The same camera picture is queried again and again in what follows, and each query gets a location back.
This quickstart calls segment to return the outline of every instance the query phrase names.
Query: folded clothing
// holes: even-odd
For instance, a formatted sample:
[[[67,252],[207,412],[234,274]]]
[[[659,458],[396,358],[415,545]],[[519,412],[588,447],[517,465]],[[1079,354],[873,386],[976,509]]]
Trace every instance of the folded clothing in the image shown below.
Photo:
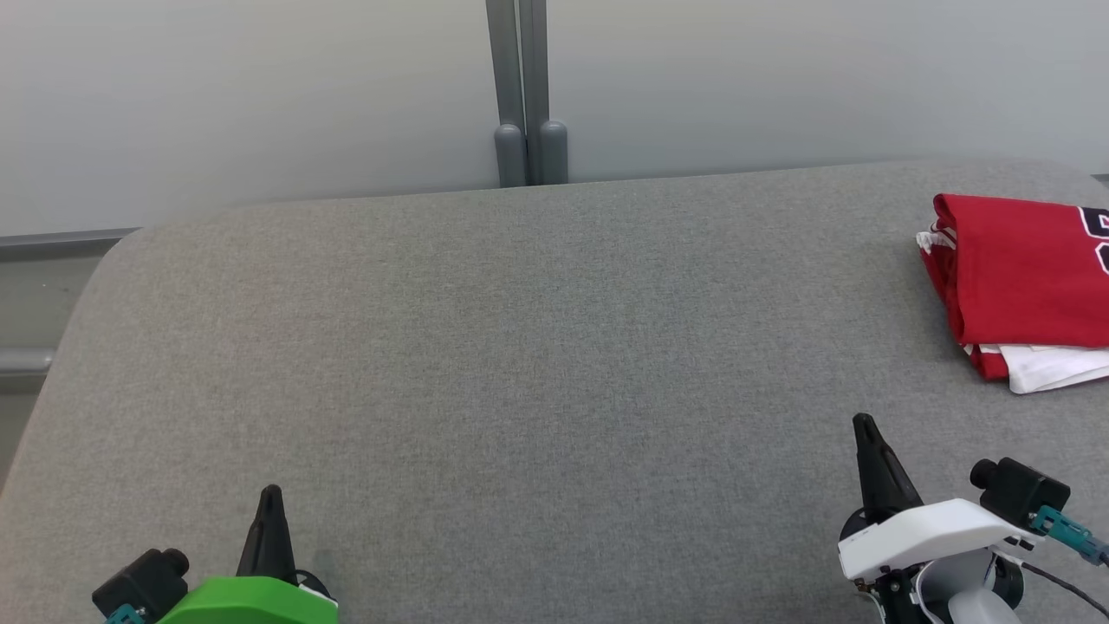
[[[920,256],[983,377],[1025,393],[1109,376],[1109,209],[953,194],[934,203]]]

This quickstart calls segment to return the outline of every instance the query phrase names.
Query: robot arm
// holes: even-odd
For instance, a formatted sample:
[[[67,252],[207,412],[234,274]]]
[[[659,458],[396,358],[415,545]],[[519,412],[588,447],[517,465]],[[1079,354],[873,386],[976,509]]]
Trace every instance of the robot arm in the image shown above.
[[[262,491],[235,576],[212,576],[189,591],[180,551],[147,551],[92,593],[105,624],[336,624],[338,604],[309,572],[297,570],[281,488]],[[304,576],[305,581],[298,581]]]
[[[840,535],[844,576],[878,606],[886,624],[1013,624],[1024,596],[1021,569],[1105,607],[1072,585],[1007,555],[1001,542],[1032,550],[1046,538],[1098,565],[1109,546],[1061,513],[1070,489],[1009,458],[981,460],[970,481],[980,507],[955,499],[925,505],[874,419],[857,415],[863,508]]]

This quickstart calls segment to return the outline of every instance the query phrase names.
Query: gray upholstered table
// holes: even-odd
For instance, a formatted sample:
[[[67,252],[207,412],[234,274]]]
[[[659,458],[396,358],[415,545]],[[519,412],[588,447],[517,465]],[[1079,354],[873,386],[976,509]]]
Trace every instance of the gray upholstered table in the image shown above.
[[[1109,205],[1030,161],[272,205],[142,231],[85,290],[0,498],[0,622],[96,622],[142,550],[234,571],[269,482],[343,622],[874,622],[835,543],[849,418],[927,501],[980,458],[1109,532],[1109,383],[953,344],[939,191]],[[1035,559],[1109,595],[1061,548]],[[1028,581],[1026,622],[1098,622]]]

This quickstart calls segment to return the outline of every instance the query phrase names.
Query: white wall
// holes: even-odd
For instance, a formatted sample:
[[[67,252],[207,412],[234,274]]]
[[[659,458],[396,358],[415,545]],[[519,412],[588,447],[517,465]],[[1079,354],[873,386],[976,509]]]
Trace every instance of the white wall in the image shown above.
[[[0,235],[497,185],[481,0],[4,0]]]
[[[1105,0],[551,0],[571,181],[940,154],[1109,172]]]

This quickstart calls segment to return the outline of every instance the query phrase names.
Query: teal connector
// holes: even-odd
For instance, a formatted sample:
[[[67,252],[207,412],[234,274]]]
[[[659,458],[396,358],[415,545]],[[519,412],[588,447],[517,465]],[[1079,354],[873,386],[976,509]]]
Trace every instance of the teal connector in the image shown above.
[[[1109,563],[1109,544],[1096,539],[1090,530],[1062,515],[1059,510],[1044,505],[1031,522],[1032,529],[1044,531],[1048,538],[1070,546],[1088,563]]]
[[[112,612],[112,615],[104,624],[143,624],[142,615],[130,604],[125,604]]]

